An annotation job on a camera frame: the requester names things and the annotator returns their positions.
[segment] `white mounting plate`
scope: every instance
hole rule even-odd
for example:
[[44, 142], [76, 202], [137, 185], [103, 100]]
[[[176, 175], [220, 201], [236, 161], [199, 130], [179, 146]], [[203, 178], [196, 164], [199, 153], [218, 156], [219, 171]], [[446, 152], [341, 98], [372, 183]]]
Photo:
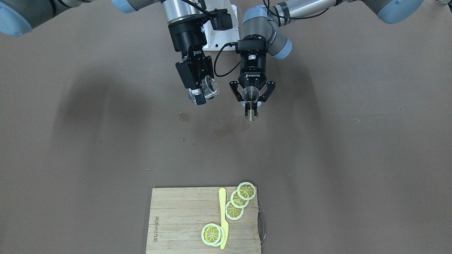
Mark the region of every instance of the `white mounting plate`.
[[[237, 18], [237, 6], [231, 5], [235, 15], [232, 16], [232, 29], [226, 31], [215, 31], [208, 21], [204, 25], [206, 33], [207, 44], [202, 47], [204, 51], [219, 51], [223, 45], [228, 42], [236, 42], [240, 39], [239, 36], [239, 21]], [[235, 47], [226, 47], [224, 50], [235, 50]]]

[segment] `clear glass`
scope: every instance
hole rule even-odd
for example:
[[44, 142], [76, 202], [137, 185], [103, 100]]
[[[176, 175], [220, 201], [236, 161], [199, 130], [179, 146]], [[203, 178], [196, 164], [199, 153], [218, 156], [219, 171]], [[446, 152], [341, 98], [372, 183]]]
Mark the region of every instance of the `clear glass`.
[[202, 89], [204, 91], [204, 98], [206, 99], [210, 99], [220, 93], [218, 84], [211, 76], [208, 75], [202, 80]]
[[[215, 80], [207, 75], [202, 81], [202, 91], [204, 92], [204, 98], [210, 99], [215, 95], [218, 95], [220, 93], [220, 90], [218, 89], [218, 84], [215, 82]], [[190, 92], [190, 89], [188, 89], [188, 98], [196, 104], [195, 96]]]

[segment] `water spill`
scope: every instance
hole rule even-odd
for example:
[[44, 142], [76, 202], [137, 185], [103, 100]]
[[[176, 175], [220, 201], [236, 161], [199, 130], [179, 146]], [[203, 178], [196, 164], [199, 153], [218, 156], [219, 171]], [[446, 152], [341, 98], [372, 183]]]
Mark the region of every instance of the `water spill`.
[[192, 118], [189, 114], [186, 113], [182, 113], [180, 112], [177, 117], [182, 121], [182, 122], [189, 122], [190, 119]]
[[250, 124], [243, 120], [242, 115], [231, 115], [223, 117], [221, 119], [210, 119], [209, 122], [205, 122], [200, 125], [198, 135], [205, 139], [219, 142], [220, 140], [232, 138], [232, 136], [238, 133], [248, 132], [250, 130]]

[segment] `blue joint cap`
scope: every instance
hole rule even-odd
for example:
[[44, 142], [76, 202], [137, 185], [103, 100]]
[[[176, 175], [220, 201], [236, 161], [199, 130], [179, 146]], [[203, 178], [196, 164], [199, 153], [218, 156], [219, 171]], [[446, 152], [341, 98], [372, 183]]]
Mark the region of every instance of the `blue joint cap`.
[[378, 18], [386, 24], [395, 24], [412, 15], [423, 0], [393, 0], [378, 13]]
[[32, 30], [30, 23], [22, 15], [0, 1], [0, 33], [21, 36]]
[[274, 55], [273, 57], [281, 60], [281, 59], [286, 58], [290, 54], [290, 52], [292, 52], [292, 42], [290, 41], [289, 38], [287, 38], [286, 45], [284, 45], [282, 50], [278, 54]]
[[138, 11], [135, 8], [133, 8], [132, 5], [130, 5], [129, 1], [127, 0], [112, 0], [112, 2], [114, 6], [116, 6], [116, 8], [122, 11], [123, 13], [131, 13]]
[[256, 7], [253, 8], [249, 8], [248, 10], [246, 10], [245, 15], [243, 16], [243, 23], [244, 24], [246, 21], [252, 19], [252, 18], [257, 18], [257, 17], [265, 17], [267, 18], [267, 9], [264, 9], [265, 5], [258, 5]]

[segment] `metal handle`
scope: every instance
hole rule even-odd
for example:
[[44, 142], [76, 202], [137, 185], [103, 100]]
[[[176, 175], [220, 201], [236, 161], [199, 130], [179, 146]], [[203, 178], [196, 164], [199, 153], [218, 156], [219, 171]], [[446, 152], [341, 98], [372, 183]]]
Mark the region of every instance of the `metal handle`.
[[258, 219], [259, 219], [259, 217], [262, 219], [262, 225], [264, 226], [264, 228], [263, 228], [264, 235], [261, 237], [259, 223], [258, 223], [258, 232], [259, 232], [260, 246], [262, 247], [262, 244], [264, 243], [265, 237], [267, 236], [267, 224], [265, 224], [265, 217], [262, 214], [262, 211], [260, 210], [260, 207], [257, 207], [257, 210], [258, 210]]

